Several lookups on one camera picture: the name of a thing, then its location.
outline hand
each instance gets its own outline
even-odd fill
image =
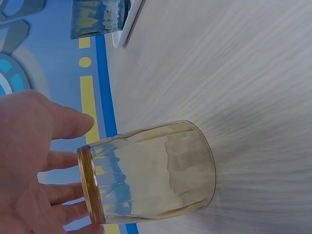
[[[92,117],[57,105],[35,91],[0,97],[0,230],[6,234],[65,234],[63,225],[87,216],[80,183],[44,185],[37,173],[76,166],[71,152],[50,151],[53,139],[80,137]],[[68,234],[102,234],[89,225]]]

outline glass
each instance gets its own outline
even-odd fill
[[[215,192],[208,142],[181,120],[124,133],[78,149],[93,223],[163,219],[206,208]]]
[[[73,0],[71,38],[122,30],[130,4],[130,0]]]

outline blue stripe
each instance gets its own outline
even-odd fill
[[[108,74],[104,35],[96,36],[96,47],[97,47],[97,70],[98,70],[99,88],[102,101],[105,131],[107,137],[113,137],[117,135],[117,127]],[[126,224],[126,229],[128,234],[138,234],[136,224]]]

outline finger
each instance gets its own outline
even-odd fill
[[[34,99],[46,108],[48,115],[51,116],[51,119],[46,118],[46,121],[47,124],[51,124],[53,139],[80,137],[87,133],[94,125],[94,120],[91,116],[58,105],[39,92],[33,90],[23,91],[20,95]]]
[[[53,139],[73,139],[86,134],[94,125],[94,119],[74,109],[50,103],[54,120]]]
[[[42,184],[50,204],[61,205],[83,197],[81,183],[72,184]]]
[[[62,225],[67,225],[88,215],[85,201],[73,205],[55,205],[52,206],[52,209]]]
[[[104,228],[99,224],[90,224],[76,231],[69,231],[67,234],[103,234]]]
[[[46,164],[42,168],[42,172],[54,169],[66,169],[77,165],[78,157],[76,153],[50,150]]]

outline glass rim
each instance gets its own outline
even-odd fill
[[[92,223],[105,224],[106,218],[101,204],[101,196],[96,184],[96,174],[89,145],[77,150],[79,172],[88,213]]]

